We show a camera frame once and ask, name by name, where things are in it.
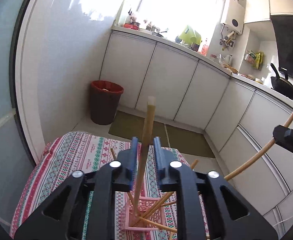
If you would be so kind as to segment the curved wooden chopstick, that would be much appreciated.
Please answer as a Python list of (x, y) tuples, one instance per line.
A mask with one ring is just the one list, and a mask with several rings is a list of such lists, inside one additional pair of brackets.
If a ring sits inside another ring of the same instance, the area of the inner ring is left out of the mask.
[(271, 161), (272, 147), (274, 145), (270, 142), (260, 147), (243, 127), (236, 127), (219, 152), (229, 170), (224, 179), (233, 181), (237, 188), (243, 185), (252, 187), (253, 184), (283, 184), (287, 187), (283, 175)]

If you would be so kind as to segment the light wooden chopstick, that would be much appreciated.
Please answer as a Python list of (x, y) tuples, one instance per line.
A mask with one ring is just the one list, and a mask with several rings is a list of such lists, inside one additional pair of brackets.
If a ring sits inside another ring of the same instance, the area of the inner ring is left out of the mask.
[[(159, 207), (161, 207), (162, 204), (164, 204), (169, 198), (170, 196), (174, 194), (174, 192), (167, 192), (165, 193), (161, 198), (159, 198), (159, 200), (157, 200), (153, 206), (151, 206), (148, 210), (145, 211), (145, 213), (143, 213), (140, 217), (143, 218), (147, 218), (149, 217), (151, 214), (153, 214)], [(135, 220), (134, 226), (138, 224), (138, 222), (140, 221), (139, 218), (137, 218)]]

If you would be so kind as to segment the bamboo chopstick pale tip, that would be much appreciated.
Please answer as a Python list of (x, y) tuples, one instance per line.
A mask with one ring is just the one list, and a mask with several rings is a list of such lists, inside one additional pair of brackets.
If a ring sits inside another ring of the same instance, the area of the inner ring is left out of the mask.
[(136, 186), (134, 193), (134, 215), (137, 215), (138, 202), (140, 199), (140, 193), (143, 183), (144, 172), (147, 163), (147, 155), (149, 150), (149, 145), (152, 138), (153, 122), (155, 118), (156, 109), (156, 99), (154, 96), (149, 96), (147, 98), (147, 111), (146, 118), (144, 119), (143, 134), (142, 134), (142, 145), (140, 151), (140, 160), (138, 162), (138, 172), (136, 177)]

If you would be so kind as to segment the white kitchen cabinets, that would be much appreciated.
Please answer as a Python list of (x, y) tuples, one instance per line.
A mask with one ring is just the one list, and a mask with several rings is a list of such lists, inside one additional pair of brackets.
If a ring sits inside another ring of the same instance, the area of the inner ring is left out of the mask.
[[(293, 112), (293, 101), (270, 88), (233, 75), (181, 46), (134, 30), (111, 30), (99, 77), (123, 86), (122, 107), (143, 112), (147, 98), (154, 96), (156, 116), (202, 131), (224, 172), (229, 170), (219, 152), (236, 127), (243, 127), (263, 147), (275, 126)], [(236, 188), (283, 235), (293, 225), (293, 154), (275, 145), (270, 158), (287, 187)]]

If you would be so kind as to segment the olive floor mat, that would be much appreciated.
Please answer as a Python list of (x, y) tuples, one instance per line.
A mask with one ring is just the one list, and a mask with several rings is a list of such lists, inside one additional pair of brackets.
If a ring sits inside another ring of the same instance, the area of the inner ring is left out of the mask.
[[(143, 125), (144, 118), (118, 111), (109, 134), (125, 139), (138, 137), (142, 141)], [(215, 157), (204, 135), (200, 133), (155, 121), (152, 137), (159, 137), (162, 147), (175, 148), (181, 153), (200, 157)]]

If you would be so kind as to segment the black wok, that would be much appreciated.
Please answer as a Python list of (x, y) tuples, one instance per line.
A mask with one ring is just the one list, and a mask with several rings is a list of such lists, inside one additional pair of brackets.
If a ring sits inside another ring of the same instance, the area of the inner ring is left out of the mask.
[(289, 81), (287, 69), (280, 67), (277, 71), (273, 63), (270, 63), (270, 67), (275, 72), (275, 76), (271, 77), (273, 90), (293, 100), (293, 84)]

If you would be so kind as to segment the embroidered patterned tablecloth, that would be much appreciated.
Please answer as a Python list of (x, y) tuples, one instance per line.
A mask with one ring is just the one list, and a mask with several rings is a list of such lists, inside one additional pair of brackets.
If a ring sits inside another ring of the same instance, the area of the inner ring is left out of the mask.
[[(98, 137), (88, 132), (68, 132), (48, 143), (42, 153), (42, 159), (31, 172), (14, 211), (10, 237), (14, 238), (19, 226), (72, 172), (97, 171), (114, 160), (112, 148), (118, 155), (130, 146), (130, 142)], [(161, 198), (164, 194), (158, 189), (153, 146), (149, 146), (141, 196)], [(128, 199), (126, 193), (116, 192), (115, 239), (169, 239), (170, 232), (165, 230), (141, 232), (122, 229), (121, 212), (124, 211)], [(177, 228), (176, 204), (165, 206), (163, 211), (165, 225)]]

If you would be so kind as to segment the red-rimmed brown trash bin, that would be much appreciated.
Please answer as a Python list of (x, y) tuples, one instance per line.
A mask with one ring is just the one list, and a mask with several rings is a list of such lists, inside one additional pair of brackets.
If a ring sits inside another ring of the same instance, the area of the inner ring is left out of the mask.
[(111, 124), (123, 92), (123, 87), (116, 83), (104, 80), (92, 81), (90, 84), (91, 120), (99, 125)]

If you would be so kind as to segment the black range hood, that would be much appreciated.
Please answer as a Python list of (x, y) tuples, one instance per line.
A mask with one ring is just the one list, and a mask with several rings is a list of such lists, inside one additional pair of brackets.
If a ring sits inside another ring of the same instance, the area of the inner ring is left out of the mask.
[(270, 16), (278, 49), (279, 68), (293, 78), (293, 15)]

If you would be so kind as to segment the white water heater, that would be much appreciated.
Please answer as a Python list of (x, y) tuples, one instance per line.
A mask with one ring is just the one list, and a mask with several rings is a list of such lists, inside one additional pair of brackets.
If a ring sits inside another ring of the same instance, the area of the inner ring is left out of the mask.
[(241, 35), (244, 16), (245, 8), (237, 0), (225, 0), (220, 23)]

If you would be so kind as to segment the yellow-green plastic bag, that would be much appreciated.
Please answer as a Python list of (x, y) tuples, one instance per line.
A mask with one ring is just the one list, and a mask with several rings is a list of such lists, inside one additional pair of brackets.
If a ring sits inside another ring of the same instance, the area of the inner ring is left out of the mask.
[(196, 30), (193, 30), (193, 28), (189, 25), (187, 25), (178, 38), (189, 45), (192, 45), (193, 43), (200, 45), (202, 41), (201, 35)]

